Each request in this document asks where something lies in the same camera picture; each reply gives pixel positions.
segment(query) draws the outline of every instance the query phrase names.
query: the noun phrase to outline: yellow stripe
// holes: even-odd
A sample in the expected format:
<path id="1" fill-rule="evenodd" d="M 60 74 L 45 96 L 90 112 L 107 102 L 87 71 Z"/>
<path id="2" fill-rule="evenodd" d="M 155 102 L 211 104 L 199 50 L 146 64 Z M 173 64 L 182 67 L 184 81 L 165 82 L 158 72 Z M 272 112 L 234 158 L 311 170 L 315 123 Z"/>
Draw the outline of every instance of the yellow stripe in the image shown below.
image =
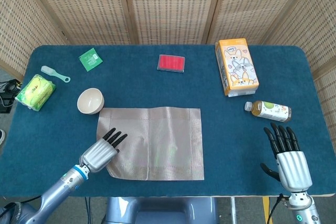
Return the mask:
<path id="1" fill-rule="evenodd" d="M 269 216 L 269 197 L 263 197 L 262 198 L 262 203 L 264 206 L 264 215 L 265 215 L 265 223 L 267 223 L 268 216 Z M 272 218 L 269 220 L 269 224 L 273 224 Z"/>

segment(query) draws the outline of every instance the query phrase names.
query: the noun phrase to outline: white bowl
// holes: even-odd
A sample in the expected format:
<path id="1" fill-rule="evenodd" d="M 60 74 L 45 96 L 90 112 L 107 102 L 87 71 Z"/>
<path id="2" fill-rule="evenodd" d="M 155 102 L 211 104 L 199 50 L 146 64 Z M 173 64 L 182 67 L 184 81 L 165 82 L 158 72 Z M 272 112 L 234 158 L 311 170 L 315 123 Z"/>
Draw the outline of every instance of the white bowl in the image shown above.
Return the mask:
<path id="1" fill-rule="evenodd" d="M 83 114 L 96 114 L 104 106 L 104 97 L 99 89 L 91 88 L 80 94 L 77 108 Z"/>

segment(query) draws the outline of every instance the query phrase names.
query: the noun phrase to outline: blue tablecloth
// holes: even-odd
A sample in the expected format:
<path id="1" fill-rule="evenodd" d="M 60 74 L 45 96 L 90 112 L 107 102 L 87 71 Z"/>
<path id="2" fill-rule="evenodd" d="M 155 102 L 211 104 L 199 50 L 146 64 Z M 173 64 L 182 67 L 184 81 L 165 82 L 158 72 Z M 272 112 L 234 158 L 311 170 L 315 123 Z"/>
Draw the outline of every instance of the blue tablecloth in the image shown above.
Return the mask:
<path id="1" fill-rule="evenodd" d="M 103 63 L 86 72 L 78 57 L 92 46 L 41 46 L 30 58 L 24 85 L 38 73 L 56 84 L 40 112 L 17 106 L 0 158 L 0 195 L 43 193 L 96 141 L 98 114 L 77 110 L 79 94 L 102 91 L 107 108 L 200 108 L 204 181 L 131 181 L 106 169 L 91 174 L 76 196 L 277 195 L 285 190 L 259 167 L 276 163 L 263 127 L 270 120 L 244 111 L 246 101 L 292 107 L 290 126 L 310 167 L 309 193 L 336 189 L 336 162 L 304 52 L 293 46 L 249 46 L 260 87 L 254 95 L 223 94 L 213 45 L 94 46 Z M 158 71 L 159 54 L 185 57 L 185 72 Z M 40 72 L 47 65 L 69 83 Z"/>

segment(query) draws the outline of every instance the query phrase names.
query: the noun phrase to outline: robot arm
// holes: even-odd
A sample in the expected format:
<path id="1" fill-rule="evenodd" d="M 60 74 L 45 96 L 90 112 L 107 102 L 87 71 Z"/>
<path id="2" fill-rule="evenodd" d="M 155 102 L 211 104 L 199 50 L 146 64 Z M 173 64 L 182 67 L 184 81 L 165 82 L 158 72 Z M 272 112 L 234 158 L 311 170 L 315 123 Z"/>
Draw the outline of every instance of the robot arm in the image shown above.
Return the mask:
<path id="1" fill-rule="evenodd" d="M 14 219 L 18 224 L 45 223 L 51 213 L 80 185 L 89 179 L 89 173 L 102 170 L 119 153 L 116 146 L 120 144 L 127 134 L 117 132 L 111 136 L 116 128 L 111 129 L 103 138 L 95 142 L 79 158 L 79 165 L 75 165 L 65 173 L 52 187 L 41 196 L 41 207 L 38 211 L 29 204 L 22 204 L 19 211 L 8 211 L 0 217 L 0 223 L 7 224 Z"/>
<path id="2" fill-rule="evenodd" d="M 268 128 L 264 128 L 271 144 L 279 172 L 274 172 L 265 164 L 261 164 L 263 171 L 280 181 L 289 192 L 289 210 L 293 211 L 296 223 L 320 224 L 313 198 L 307 194 L 312 185 L 309 168 L 304 153 L 300 150 L 293 130 L 271 123 L 274 135 Z"/>

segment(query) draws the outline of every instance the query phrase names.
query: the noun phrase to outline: woven screen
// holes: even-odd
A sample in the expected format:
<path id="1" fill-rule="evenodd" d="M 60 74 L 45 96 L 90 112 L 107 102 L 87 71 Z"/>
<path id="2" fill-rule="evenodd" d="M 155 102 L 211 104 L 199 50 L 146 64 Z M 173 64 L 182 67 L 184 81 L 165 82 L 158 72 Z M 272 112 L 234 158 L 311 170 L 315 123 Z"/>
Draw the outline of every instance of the woven screen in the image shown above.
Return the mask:
<path id="1" fill-rule="evenodd" d="M 211 0 L 132 0 L 141 44 L 200 44 Z"/>
<path id="2" fill-rule="evenodd" d="M 45 0 L 74 44 L 129 44 L 121 0 Z"/>
<path id="3" fill-rule="evenodd" d="M 288 0 L 221 0 L 209 43 L 219 39 L 246 38 L 258 44 Z"/>
<path id="4" fill-rule="evenodd" d="M 0 0 L 0 60 L 22 79 L 31 52 L 40 45 L 66 41 L 35 0 Z"/>
<path id="5" fill-rule="evenodd" d="M 297 45 L 306 52 L 311 70 L 319 72 L 315 84 L 336 150 L 335 29 L 336 0 L 298 0 L 266 43 Z"/>

